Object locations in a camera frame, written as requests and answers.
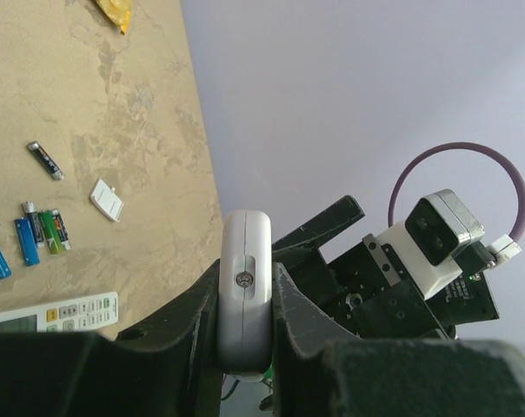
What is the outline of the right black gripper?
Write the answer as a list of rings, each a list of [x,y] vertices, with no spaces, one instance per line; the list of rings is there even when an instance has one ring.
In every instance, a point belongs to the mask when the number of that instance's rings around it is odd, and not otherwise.
[[[389,244],[363,241],[329,266],[318,249],[365,216],[345,195],[272,245],[275,304],[283,279],[324,317],[362,339],[448,339]],[[332,276],[340,293],[332,300]]]

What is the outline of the green battery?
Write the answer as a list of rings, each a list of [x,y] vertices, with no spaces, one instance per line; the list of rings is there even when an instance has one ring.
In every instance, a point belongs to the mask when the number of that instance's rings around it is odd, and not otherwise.
[[[71,249],[70,238],[69,238],[67,229],[64,225],[61,213],[57,208],[54,208],[51,210],[51,214],[52,214],[52,219],[56,226],[56,231],[58,233],[60,242],[62,243],[63,249],[65,251],[69,251]]]
[[[43,226],[43,233],[49,250],[53,255],[61,254],[64,251],[63,244],[57,232],[56,224],[53,215],[49,210],[38,213],[40,222]]]

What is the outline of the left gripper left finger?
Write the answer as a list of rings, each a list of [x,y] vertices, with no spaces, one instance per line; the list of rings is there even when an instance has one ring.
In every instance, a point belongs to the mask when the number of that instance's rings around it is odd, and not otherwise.
[[[218,263],[121,331],[0,334],[0,416],[217,416]]]

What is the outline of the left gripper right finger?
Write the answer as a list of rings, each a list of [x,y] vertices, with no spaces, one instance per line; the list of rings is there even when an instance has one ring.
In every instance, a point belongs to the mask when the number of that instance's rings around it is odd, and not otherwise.
[[[525,416],[525,356],[500,341],[364,341],[277,263],[277,416]]]

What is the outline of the small white remote control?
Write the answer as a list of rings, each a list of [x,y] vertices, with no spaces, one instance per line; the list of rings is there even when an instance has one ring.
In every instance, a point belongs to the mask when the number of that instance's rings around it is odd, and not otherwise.
[[[260,382],[272,357],[271,222],[262,211],[228,213],[218,277],[216,354],[224,373]]]

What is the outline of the white battery cover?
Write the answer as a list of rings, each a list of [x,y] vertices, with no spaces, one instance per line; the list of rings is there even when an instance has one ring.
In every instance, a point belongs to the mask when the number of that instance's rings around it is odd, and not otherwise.
[[[119,222],[124,203],[113,187],[99,178],[90,192],[92,204],[112,222]]]

